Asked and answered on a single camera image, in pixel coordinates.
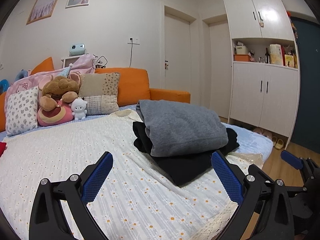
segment red cloth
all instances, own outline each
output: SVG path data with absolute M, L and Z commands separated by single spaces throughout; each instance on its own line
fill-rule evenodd
M 7 145 L 7 143 L 0 142 L 0 157 L 1 157 L 1 155 L 3 154 L 6 145 Z

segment door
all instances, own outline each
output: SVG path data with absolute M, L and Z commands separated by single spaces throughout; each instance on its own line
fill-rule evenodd
M 320 25 L 291 19 L 299 34 L 300 60 L 300 98 L 291 141 L 320 153 Z
M 210 109 L 228 118 L 231 97 L 232 62 L 228 22 L 211 24 L 211 98 Z
M 265 95 L 260 127 L 289 137 L 295 118 L 298 71 L 266 65 Z
M 263 38 L 294 40 L 291 23 L 281 0 L 252 1 L 259 21 L 263 19 L 261 28 Z
M 259 126 L 264 96 L 264 64 L 234 63 L 230 118 Z
M 165 88 L 191 91 L 190 23 L 170 14 L 164 16 Z
M 252 0 L 224 0 L 232 39 L 261 38 Z

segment storage box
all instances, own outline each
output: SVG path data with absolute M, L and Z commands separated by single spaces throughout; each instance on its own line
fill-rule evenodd
M 248 54 L 247 55 L 236 54 L 235 61 L 250 61 L 250 56 Z
M 281 45 L 270 44 L 270 63 L 283 66 Z
M 294 56 L 292 55 L 284 55 L 285 65 L 287 67 L 294 67 Z
M 245 55 L 248 54 L 248 48 L 244 45 L 237 45 L 236 46 L 236 52 L 237 54 Z

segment dark blue door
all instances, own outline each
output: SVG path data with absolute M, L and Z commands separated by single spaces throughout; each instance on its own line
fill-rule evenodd
M 320 25 L 291 17 L 297 28 L 300 100 L 293 143 L 320 153 Z

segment blue inflatable ring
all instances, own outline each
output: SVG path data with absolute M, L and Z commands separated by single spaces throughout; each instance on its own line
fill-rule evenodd
M 28 71 L 26 71 L 26 70 L 21 70 L 19 73 L 18 73 L 18 75 L 16 76 L 16 78 L 15 78 L 15 82 L 16 81 L 18 81 L 18 80 L 20 80 L 20 79 L 23 79 L 23 78 L 25 78 L 25 77 L 27 77 L 28 76 Z
M 7 91 L 9 82 L 6 79 L 0 81 L 0 95 Z

